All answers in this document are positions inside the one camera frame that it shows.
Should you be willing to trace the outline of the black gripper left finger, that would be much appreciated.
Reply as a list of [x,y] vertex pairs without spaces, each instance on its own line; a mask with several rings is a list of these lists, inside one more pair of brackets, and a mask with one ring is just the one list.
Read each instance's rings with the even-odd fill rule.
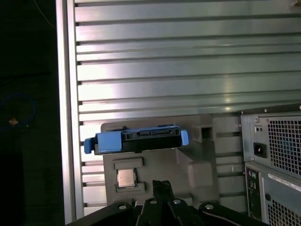
[[161,225],[164,181],[153,180],[152,197],[142,205],[116,202],[77,219],[69,226],[159,226]]

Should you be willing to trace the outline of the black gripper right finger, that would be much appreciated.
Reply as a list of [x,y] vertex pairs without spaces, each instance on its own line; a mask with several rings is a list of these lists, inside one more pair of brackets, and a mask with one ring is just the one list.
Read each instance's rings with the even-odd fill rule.
[[198,208],[175,198],[168,180],[162,181],[163,199],[171,211],[177,226],[265,226],[259,220],[213,202],[205,202]]

